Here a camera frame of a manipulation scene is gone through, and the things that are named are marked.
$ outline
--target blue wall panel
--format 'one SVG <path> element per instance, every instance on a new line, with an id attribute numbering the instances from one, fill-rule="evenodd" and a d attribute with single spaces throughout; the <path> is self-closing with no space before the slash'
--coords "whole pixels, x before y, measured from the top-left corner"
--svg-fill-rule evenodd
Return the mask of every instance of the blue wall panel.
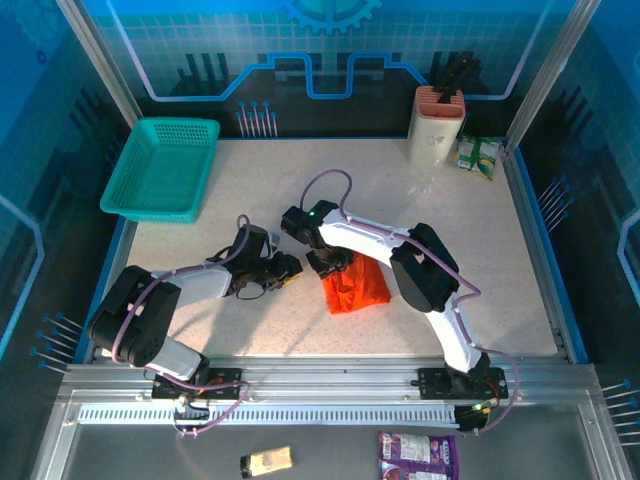
<path id="1" fill-rule="evenodd" d="M 405 135 L 415 89 L 467 50 L 482 69 L 465 94 L 502 102 L 502 129 L 485 133 L 504 133 L 572 4 L 93 0 L 87 7 L 147 115 L 208 116 L 220 121 L 222 136 L 253 137 L 256 129 L 237 121 L 242 102 L 269 102 L 282 136 Z"/>

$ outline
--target gear graphic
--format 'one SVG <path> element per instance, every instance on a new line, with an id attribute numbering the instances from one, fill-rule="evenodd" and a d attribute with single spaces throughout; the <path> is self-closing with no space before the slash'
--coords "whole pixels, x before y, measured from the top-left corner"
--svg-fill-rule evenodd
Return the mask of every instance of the gear graphic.
<path id="1" fill-rule="evenodd" d="M 54 0 L 0 0 L 0 12 L 13 14 L 24 34 L 38 48 L 46 46 L 58 31 Z"/>
<path id="2" fill-rule="evenodd" d="M 380 0 L 282 0 L 289 17 L 301 27 L 311 27 L 332 35 L 336 30 L 347 33 L 348 27 L 360 28 L 360 20 L 371 18 L 371 10 L 382 6 Z"/>

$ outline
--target robotic arm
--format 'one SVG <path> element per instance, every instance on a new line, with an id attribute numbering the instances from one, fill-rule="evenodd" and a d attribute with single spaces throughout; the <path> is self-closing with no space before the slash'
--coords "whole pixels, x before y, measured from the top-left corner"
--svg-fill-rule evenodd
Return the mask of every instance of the robotic arm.
<path id="1" fill-rule="evenodd" d="M 393 234 L 378 233 L 368 226 Z M 483 381 L 489 370 L 489 358 L 470 345 L 472 342 L 456 318 L 452 303 L 458 282 L 415 246 L 395 236 L 399 234 L 419 242 L 458 272 L 456 262 L 431 227 L 423 223 L 412 229 L 388 227 L 348 212 L 343 214 L 335 203 L 321 200 L 308 212 L 298 207 L 289 208 L 282 216 L 281 228 L 312 248 L 307 259 L 321 278 L 349 265 L 353 260 L 352 251 L 390 267 L 402 298 L 423 312 L 433 326 L 454 381 L 467 384 Z"/>
<path id="2" fill-rule="evenodd" d="M 205 298 L 237 295 L 248 283 L 263 292 L 281 288 L 302 272 L 297 258 L 278 251 L 279 238 L 260 227 L 239 229 L 233 244 L 204 265 L 239 249 L 249 228 L 247 243 L 224 265 L 195 270 L 159 283 L 136 312 L 120 344 L 118 357 L 135 367 L 157 372 L 193 385 L 209 381 L 209 361 L 202 354 L 167 336 L 176 309 Z M 165 272 L 148 272 L 140 267 L 124 269 L 89 325 L 89 338 L 111 350 L 122 324 L 142 291 Z"/>

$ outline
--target snack package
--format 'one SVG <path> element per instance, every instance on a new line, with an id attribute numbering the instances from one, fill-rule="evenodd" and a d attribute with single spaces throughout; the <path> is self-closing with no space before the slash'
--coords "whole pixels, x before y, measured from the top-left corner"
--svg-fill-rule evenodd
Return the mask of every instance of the snack package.
<path id="1" fill-rule="evenodd" d="M 291 447 L 288 446 L 245 455 L 240 459 L 242 478 L 253 478 L 291 467 L 293 467 L 293 461 Z"/>
<path id="2" fill-rule="evenodd" d="M 451 435 L 417 436 L 381 432 L 382 480 L 458 480 L 458 452 Z"/>
<path id="3" fill-rule="evenodd" d="M 500 142 L 493 137 L 472 137 L 463 133 L 452 163 L 458 168 L 479 172 L 493 180 L 496 161 L 500 156 Z"/>

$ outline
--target cable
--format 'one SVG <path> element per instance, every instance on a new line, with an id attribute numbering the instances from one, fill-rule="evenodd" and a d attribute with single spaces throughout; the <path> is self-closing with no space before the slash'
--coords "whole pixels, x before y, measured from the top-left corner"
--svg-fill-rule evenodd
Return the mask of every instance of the cable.
<path id="1" fill-rule="evenodd" d="M 495 396 L 495 399 L 498 402 L 497 405 L 495 407 L 493 407 L 493 408 L 499 407 L 500 406 L 500 393 L 498 392 L 497 387 L 488 378 L 484 381 L 484 383 L 489 385 L 489 388 L 491 388 L 491 390 L 493 391 L 493 395 Z"/>
<path id="2" fill-rule="evenodd" d="M 219 260 L 217 262 L 212 262 L 212 263 L 201 263 L 199 265 L 192 265 L 190 267 L 182 267 L 179 268 L 177 270 L 173 270 L 171 272 L 166 272 L 163 275 L 160 275 L 158 278 L 156 278 L 153 282 L 151 282 L 149 285 L 147 285 L 147 288 L 145 288 L 142 293 L 140 294 L 140 296 L 138 297 L 138 299 L 135 301 L 135 303 L 133 304 L 133 306 L 131 307 L 131 310 L 129 311 L 129 313 L 127 314 L 127 316 L 124 319 L 124 322 L 122 322 L 122 325 L 120 326 L 120 329 L 118 330 L 118 334 L 116 335 L 115 340 L 113 341 L 113 346 L 111 347 L 111 359 L 115 362 L 115 363 L 127 363 L 124 362 L 122 360 L 120 360 L 118 358 L 118 350 L 120 350 L 120 344 L 122 343 L 122 339 L 124 338 L 124 334 L 127 331 L 127 329 L 129 328 L 129 325 L 131 324 L 131 322 L 133 321 L 133 318 L 135 317 L 136 312 L 138 311 L 138 308 L 140 308 L 140 305 L 142 305 L 145 301 L 145 299 L 149 296 L 149 294 L 151 293 L 151 291 L 156 288 L 156 286 L 159 283 L 164 282 L 165 280 L 178 276 L 178 275 L 183 275 L 185 273 L 189 273 L 189 272 L 194 272 L 197 270 L 210 270 L 212 268 L 215 267 L 219 267 L 221 265 L 224 265 L 227 262 L 230 262 L 231 260 L 233 260 L 234 258 L 236 258 L 240 252 L 244 249 L 245 245 L 247 244 L 247 240 L 249 239 L 249 227 L 251 226 L 251 223 L 249 222 L 249 217 L 247 217 L 245 214 L 241 214 L 238 215 L 238 218 L 236 219 L 236 227 L 238 227 L 238 229 L 245 227 L 245 234 L 244 237 L 242 238 L 242 242 L 240 243 L 240 246 L 228 257 L 223 258 L 222 260 Z"/>
<path id="3" fill-rule="evenodd" d="M 249 394 L 249 387 L 250 385 L 243 381 L 243 380 L 239 380 L 236 382 L 227 382 L 227 383 L 218 383 L 215 385 L 192 385 L 191 383 L 185 382 L 183 380 L 180 380 L 178 378 L 175 378 L 171 375 L 168 375 L 166 373 L 161 373 L 160 371 L 156 370 L 155 368 L 151 368 L 151 367 L 145 367 L 147 370 L 162 375 L 164 378 L 166 378 L 167 380 L 169 380 L 171 383 L 182 387 L 186 390 L 194 390 L 196 392 L 200 392 L 200 391 L 212 391 L 212 390 L 222 390 L 225 388 L 229 388 L 229 387 L 244 387 L 242 389 L 242 394 L 240 394 L 240 396 L 238 397 L 238 399 L 235 401 L 235 403 L 233 405 L 231 405 L 227 411 L 225 411 L 222 415 L 220 415 L 218 418 L 216 418 L 214 421 L 212 421 L 211 423 L 208 423 L 202 427 L 194 427 L 191 430 L 183 430 L 181 432 L 182 436 L 185 435 L 191 435 L 193 437 L 197 437 L 198 435 L 200 435 L 201 433 L 204 433 L 208 430 L 211 430 L 212 428 L 216 427 L 218 424 L 220 424 L 225 418 L 227 418 L 229 415 L 231 415 L 233 413 L 233 411 L 238 408 L 240 406 L 240 404 L 247 398 L 247 395 Z"/>
<path id="4" fill-rule="evenodd" d="M 227 245 L 226 247 L 222 248 L 218 253 L 216 253 L 213 257 L 211 257 L 211 260 L 214 262 L 217 262 L 218 260 L 220 260 L 220 257 L 222 256 L 223 253 L 228 252 L 232 248 L 233 247 L 231 245 Z"/>
<path id="5" fill-rule="evenodd" d="M 505 353 L 505 352 L 500 352 L 498 350 L 492 350 L 492 349 L 489 349 L 489 348 L 484 348 L 484 347 L 480 347 L 479 345 L 476 345 L 476 343 L 471 339 L 471 337 L 469 335 L 469 332 L 467 331 L 467 328 L 466 328 L 466 326 L 465 326 L 465 324 L 464 324 L 464 322 L 462 320 L 462 316 L 460 314 L 459 305 L 462 302 L 464 302 L 465 300 L 469 300 L 471 298 L 479 297 L 480 294 L 481 294 L 480 289 L 478 287 L 476 287 L 474 284 L 472 284 L 471 282 L 469 282 L 466 278 L 461 276 L 454 269 L 452 269 L 449 265 L 447 265 L 444 261 L 442 261 L 437 255 L 435 255 L 431 250 L 429 250 L 428 248 L 426 248 L 424 245 L 422 245 L 420 242 L 414 240 L 413 238 L 411 238 L 411 237 L 409 237 L 407 235 L 404 235 L 402 233 L 395 232 L 393 230 L 387 229 L 387 228 L 383 228 L 383 227 L 379 227 L 377 225 L 370 225 L 368 223 L 360 222 L 360 221 L 355 220 L 354 218 L 352 218 L 350 215 L 347 215 L 345 210 L 344 210 L 344 204 L 345 204 L 345 202 L 347 200 L 347 197 L 351 193 L 351 189 L 353 187 L 353 179 L 351 178 L 351 175 L 349 175 L 349 173 L 346 172 L 345 170 L 342 170 L 340 168 L 331 168 L 329 170 L 325 170 L 324 172 L 321 172 L 318 175 L 316 175 L 307 184 L 307 186 L 302 191 L 302 196 L 300 197 L 300 209 L 301 210 L 304 210 L 304 199 L 305 199 L 307 193 L 309 192 L 309 189 L 311 188 L 311 186 L 314 183 L 316 183 L 318 180 L 320 180 L 322 177 L 324 177 L 326 175 L 329 175 L 331 173 L 339 173 L 340 175 L 343 175 L 347 179 L 347 182 L 348 182 L 347 189 L 344 192 L 344 194 L 342 195 L 342 198 L 340 199 L 340 203 L 338 204 L 338 210 L 340 212 L 340 215 L 342 216 L 342 218 L 347 223 L 353 224 L 353 225 L 355 225 L 355 226 L 357 226 L 359 228 L 362 228 L 365 231 L 369 231 L 371 233 L 390 236 L 392 238 L 393 237 L 401 238 L 405 242 L 407 242 L 410 245 L 412 245 L 415 248 L 417 248 L 419 252 L 423 253 L 426 257 L 428 257 L 431 261 L 433 261 L 436 265 L 438 265 L 447 274 L 449 274 L 451 277 L 453 277 L 455 280 L 457 280 L 458 283 L 460 283 L 461 285 L 464 285 L 469 290 L 471 290 L 470 293 L 467 293 L 467 294 L 462 295 L 460 297 L 456 297 L 451 302 L 451 306 L 453 307 L 453 313 L 454 313 L 454 315 L 456 317 L 456 322 L 458 323 L 458 327 L 460 328 L 460 331 L 462 333 L 462 336 L 464 337 L 465 342 L 467 342 L 467 345 L 469 345 L 471 348 L 473 348 L 474 350 L 477 350 L 480 353 L 486 353 L 487 355 L 489 355 L 489 354 L 500 355 L 501 357 L 503 357 L 503 358 L 505 358 L 505 359 L 507 359 L 509 361 L 509 363 L 511 364 L 511 368 L 513 369 L 514 385 L 513 385 L 512 395 L 509 398 L 509 403 L 507 404 L 505 410 L 500 414 L 500 416 L 498 418 L 496 418 L 490 425 L 487 425 L 487 426 L 485 426 L 484 428 L 482 428 L 480 430 L 476 430 L 476 435 L 478 435 L 480 433 L 486 433 L 486 432 L 492 430 L 493 428 L 498 426 L 498 424 L 500 424 L 500 422 L 502 422 L 504 420 L 504 418 L 509 414 L 509 412 L 511 411 L 511 408 L 513 407 L 513 404 L 515 403 L 516 398 L 518 397 L 518 392 L 520 390 L 520 372 L 518 371 L 518 366 L 516 365 L 516 362 L 515 362 L 515 360 L 513 359 L 513 357 L 511 355 L 509 355 L 508 353 Z"/>
<path id="6" fill-rule="evenodd" d="M 182 275 L 188 272 L 193 272 L 193 271 L 197 271 L 197 270 L 209 270 L 211 268 L 215 268 L 215 267 L 219 267 L 221 265 L 224 265 L 227 262 L 230 262 L 231 260 L 233 260 L 234 258 L 236 258 L 240 252 L 244 249 L 244 247 L 247 244 L 247 241 L 249 240 L 249 234 L 250 234 L 250 226 L 251 223 L 249 221 L 249 217 L 247 217 L 244 214 L 238 215 L 238 218 L 236 219 L 236 227 L 238 229 L 245 227 L 245 234 L 244 237 L 242 238 L 242 242 L 240 243 L 240 245 L 238 246 L 238 248 L 229 256 L 227 256 L 226 258 L 219 260 L 219 261 L 215 261 L 212 263 L 207 263 L 207 264 L 200 264 L 200 265 L 192 265 L 190 267 L 183 267 L 183 268 L 179 268 L 177 270 L 173 270 L 171 272 L 167 272 L 164 275 L 160 275 L 158 278 L 156 278 L 153 282 L 151 282 L 147 288 L 145 288 L 142 293 L 140 294 L 140 296 L 138 297 L 138 299 L 135 301 L 135 303 L 133 304 L 133 306 L 131 307 L 131 310 L 129 311 L 129 313 L 127 314 L 127 316 L 124 319 L 124 322 L 122 322 L 122 325 L 120 326 L 120 329 L 118 330 L 118 333 L 116 335 L 115 340 L 113 341 L 113 346 L 111 347 L 111 359 L 115 362 L 115 363 L 126 363 L 122 360 L 120 360 L 118 358 L 118 350 L 120 350 L 120 344 L 122 343 L 122 339 L 124 338 L 124 334 L 127 331 L 127 328 L 129 328 L 129 325 L 131 324 L 136 311 L 138 310 L 138 308 L 140 308 L 140 306 L 144 303 L 145 299 L 149 296 L 149 294 L 151 293 L 151 291 L 161 282 L 164 282 L 165 280 L 178 276 L 178 275 Z M 225 251 L 229 250 L 231 247 L 225 247 L 224 249 L 220 250 L 220 252 L 218 252 L 216 254 L 216 256 L 222 255 L 222 253 L 224 253 Z M 177 379 L 171 375 L 168 375 L 166 373 L 161 373 L 158 370 L 154 369 L 154 368 L 150 368 L 150 367 L 145 367 L 146 370 L 149 370 L 151 372 L 154 372 L 156 374 L 162 375 L 164 378 L 166 378 L 167 380 L 169 380 L 171 383 L 178 385 L 179 387 L 188 389 L 188 390 L 196 390 L 196 391 L 201 391 L 201 390 L 205 390 L 205 391 L 209 391 L 209 390 L 220 390 L 220 389 L 224 389 L 224 388 L 229 388 L 229 387 L 235 387 L 235 386 L 243 386 L 243 393 L 238 397 L 238 400 L 231 405 L 231 407 L 229 407 L 229 409 L 227 409 L 226 412 L 224 412 L 222 415 L 220 415 L 220 417 L 218 417 L 217 419 L 215 419 L 213 422 L 203 426 L 203 427 L 197 427 L 197 428 L 193 428 L 190 431 L 184 431 L 182 432 L 182 436 L 184 435 L 192 435 L 192 436 L 198 436 L 200 433 L 204 433 L 207 430 L 211 430 L 212 428 L 214 428 L 216 425 L 218 425 L 220 422 L 222 422 L 225 418 L 227 418 L 229 415 L 231 415 L 233 413 L 233 411 L 238 408 L 240 406 L 240 404 L 244 401 L 244 399 L 247 397 L 247 394 L 249 393 L 249 384 L 247 382 L 243 382 L 243 381 L 239 381 L 239 382 L 229 382 L 229 383 L 220 383 L 218 385 L 205 385 L 205 386 L 195 386 L 195 385 L 191 385 L 190 383 L 184 382 L 180 379 Z"/>
<path id="7" fill-rule="evenodd" d="M 238 300 L 248 300 L 248 301 L 250 301 L 250 300 L 257 300 L 257 299 L 259 299 L 259 298 L 262 298 L 262 297 L 264 296 L 264 294 L 265 294 L 265 293 L 267 293 L 267 289 L 266 289 L 266 288 L 264 288 L 264 289 L 262 290 L 262 293 L 261 293 L 261 294 L 256 295 L 256 296 L 254 296 L 254 297 L 241 297 L 241 296 L 240 296 L 240 292 L 241 292 L 241 290 L 238 290 L 238 291 L 236 292 L 236 298 L 237 298 Z"/>

